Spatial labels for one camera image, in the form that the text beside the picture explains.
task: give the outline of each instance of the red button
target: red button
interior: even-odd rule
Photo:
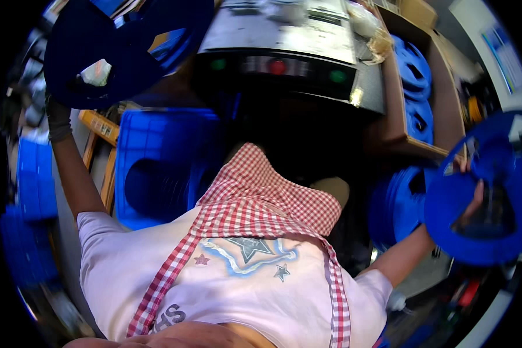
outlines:
[[[282,75],[286,71],[286,64],[283,61],[272,61],[270,65],[271,74]]]

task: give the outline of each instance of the pink t-shirt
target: pink t-shirt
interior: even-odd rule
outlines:
[[[125,232],[109,215],[77,216],[80,282],[98,327],[121,340],[153,277],[188,233],[199,207],[171,223]],[[206,238],[160,304],[153,331],[182,321],[234,322],[279,348],[327,347],[331,340],[328,254],[312,237]],[[351,347],[371,347],[386,322],[392,286],[375,270],[342,277]]]

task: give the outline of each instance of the gray star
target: gray star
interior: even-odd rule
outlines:
[[[289,275],[290,272],[287,270],[288,266],[284,264],[284,266],[277,265],[277,273],[275,273],[274,277],[279,277],[280,280],[284,283],[284,276]]]
[[[274,255],[265,240],[245,237],[230,237],[225,239],[240,247],[245,263],[248,263],[256,252]]]

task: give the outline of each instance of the red gingham apron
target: red gingham apron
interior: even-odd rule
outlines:
[[[298,233],[318,238],[327,248],[333,312],[329,346],[349,346],[350,314],[341,267],[333,247],[323,238],[331,233],[341,213],[340,204],[332,195],[287,181],[273,169],[263,151],[246,143],[219,171],[197,205],[201,206],[199,214],[149,285],[127,329],[127,337],[150,332],[160,302],[199,240]]]

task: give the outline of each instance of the star graphic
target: star graphic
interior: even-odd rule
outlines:
[[[240,247],[244,263],[248,263],[256,252],[274,255],[265,240],[245,237],[230,237],[225,239]]]
[[[207,261],[210,260],[209,258],[206,258],[203,254],[199,255],[199,257],[194,257],[194,259],[195,264],[204,264],[205,266],[207,266]]]
[[[277,265],[277,273],[275,273],[274,278],[279,277],[280,280],[284,283],[284,277],[290,274],[287,268],[288,266],[286,264],[284,264],[284,266]]]

